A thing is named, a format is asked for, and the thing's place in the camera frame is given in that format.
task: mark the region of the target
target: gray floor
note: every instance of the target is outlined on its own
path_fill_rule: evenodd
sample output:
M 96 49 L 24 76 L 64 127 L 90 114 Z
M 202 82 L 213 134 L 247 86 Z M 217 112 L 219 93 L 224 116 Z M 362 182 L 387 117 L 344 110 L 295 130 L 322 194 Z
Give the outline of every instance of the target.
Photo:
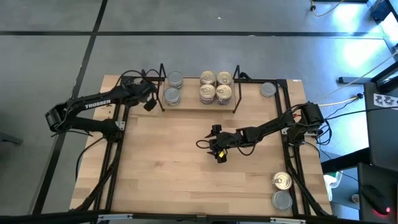
M 0 2 L 0 30 L 92 30 L 101 1 Z M 317 4 L 322 12 L 335 3 Z M 373 32 L 380 29 L 364 4 L 343 3 L 317 18 L 307 0 L 109 1 L 100 30 L 267 32 Z M 44 113 L 70 96 L 88 37 L 0 36 L 0 131 L 24 144 L 0 144 L 0 215 L 29 212 L 53 143 Z M 308 100 L 338 87 L 340 76 L 360 76 L 391 53 L 373 37 L 98 37 L 82 95 L 96 93 L 105 74 L 128 69 L 241 70 L 253 78 L 301 79 Z M 389 60 L 369 76 L 392 64 Z M 362 92 L 350 86 L 319 103 Z M 339 106 L 322 108 L 330 114 Z M 363 101 L 342 112 L 361 110 Z M 85 113 L 92 116 L 92 111 Z M 334 120 L 333 141 L 323 149 L 342 155 L 367 146 L 363 114 Z M 68 209 L 74 168 L 85 138 L 68 134 L 44 212 Z

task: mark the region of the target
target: sticker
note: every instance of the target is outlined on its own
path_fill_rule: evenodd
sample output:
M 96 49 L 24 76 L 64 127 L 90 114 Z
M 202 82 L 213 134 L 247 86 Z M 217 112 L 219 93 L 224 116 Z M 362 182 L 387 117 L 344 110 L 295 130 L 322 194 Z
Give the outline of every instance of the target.
M 398 106 L 398 98 L 374 93 L 373 104 L 375 106 L 381 106 L 384 108 Z

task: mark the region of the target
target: can lid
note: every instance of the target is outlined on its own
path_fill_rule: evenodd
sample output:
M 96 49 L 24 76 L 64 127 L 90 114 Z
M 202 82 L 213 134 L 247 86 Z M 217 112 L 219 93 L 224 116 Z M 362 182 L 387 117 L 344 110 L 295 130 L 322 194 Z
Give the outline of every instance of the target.
M 204 84 L 212 84 L 216 81 L 216 75 L 212 71 L 204 71 L 200 75 L 200 81 Z
M 272 204 L 280 210 L 286 210 L 293 205 L 293 200 L 288 192 L 280 190 L 272 194 Z
M 216 88 L 213 85 L 203 85 L 199 89 L 199 95 L 203 98 L 212 98 L 216 95 Z
M 232 89 L 228 85 L 219 85 L 216 90 L 218 98 L 228 99 L 232 96 Z
M 265 95 L 274 95 L 276 93 L 276 87 L 274 84 L 266 82 L 262 84 L 261 92 Z
M 164 98 L 168 102 L 176 103 L 180 100 L 180 90 L 176 88 L 168 88 L 164 91 Z
M 217 75 L 217 81 L 222 85 L 229 85 L 232 82 L 232 75 L 229 72 L 220 72 Z
M 292 186 L 292 178 L 286 172 L 278 172 L 272 177 L 272 183 L 278 189 L 287 190 Z
M 167 75 L 167 80 L 172 85 L 180 85 L 182 83 L 182 75 L 179 72 L 172 72 Z

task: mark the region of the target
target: wooden tabletop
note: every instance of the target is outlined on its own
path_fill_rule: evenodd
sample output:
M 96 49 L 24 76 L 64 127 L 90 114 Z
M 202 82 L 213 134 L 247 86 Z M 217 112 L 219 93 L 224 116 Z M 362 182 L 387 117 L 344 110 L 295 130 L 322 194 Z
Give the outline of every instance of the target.
M 117 79 L 116 75 L 105 75 L 101 92 L 109 91 Z M 287 83 L 291 104 L 305 102 L 302 82 L 288 80 Z M 263 97 L 260 86 L 242 83 L 242 101 L 235 114 L 230 111 L 162 112 L 159 106 L 147 112 L 142 105 L 131 108 L 112 211 L 292 216 L 291 210 L 280 211 L 271 204 L 272 193 L 277 191 L 271 184 L 271 176 L 285 171 L 280 132 L 266 136 L 251 156 L 230 149 L 224 164 L 218 164 L 205 149 L 195 145 L 210 133 L 213 124 L 222 124 L 223 131 L 233 133 L 236 128 L 259 126 L 276 118 L 275 98 Z M 97 108 L 94 119 L 111 118 L 113 111 L 113 106 Z M 87 145 L 101 137 L 100 133 L 94 134 L 88 138 Z M 70 208 L 79 206 L 97 184 L 105 147 L 106 141 L 101 141 L 84 154 Z M 318 152 L 304 145 L 300 153 L 307 188 L 323 209 L 331 213 Z M 297 185 L 295 189 L 298 210 L 303 213 Z M 107 192 L 105 187 L 101 208 Z

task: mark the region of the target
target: silver can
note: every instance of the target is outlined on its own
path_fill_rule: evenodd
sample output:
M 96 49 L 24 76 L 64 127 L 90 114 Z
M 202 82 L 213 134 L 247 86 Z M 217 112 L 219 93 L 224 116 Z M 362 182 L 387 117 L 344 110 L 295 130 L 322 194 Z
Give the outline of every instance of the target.
M 272 176 L 271 182 L 277 187 L 279 190 L 288 190 L 293 182 L 290 175 L 286 172 L 278 172 Z
M 164 100 L 169 106 L 177 106 L 180 103 L 180 90 L 168 88 L 164 91 Z
M 272 97 L 276 93 L 276 87 L 274 84 L 266 82 L 262 84 L 260 92 L 265 97 Z
M 216 95 L 216 88 L 213 85 L 205 84 L 199 89 L 199 97 L 200 101 L 203 104 L 210 104 L 214 101 L 214 97 Z
M 183 84 L 183 77 L 179 72 L 172 72 L 167 75 L 167 81 L 169 83 L 169 87 L 181 89 Z
M 220 85 L 216 89 L 217 103 L 227 105 L 232 97 L 232 89 L 228 85 Z
M 287 191 L 280 190 L 272 194 L 272 204 L 279 210 L 287 210 L 293 205 L 293 200 Z
M 213 85 L 215 86 L 216 84 L 216 75 L 212 71 L 204 71 L 200 75 L 200 84 L 201 85 Z
M 232 75 L 229 72 L 220 72 L 217 74 L 217 84 L 218 85 L 228 85 L 232 83 Z

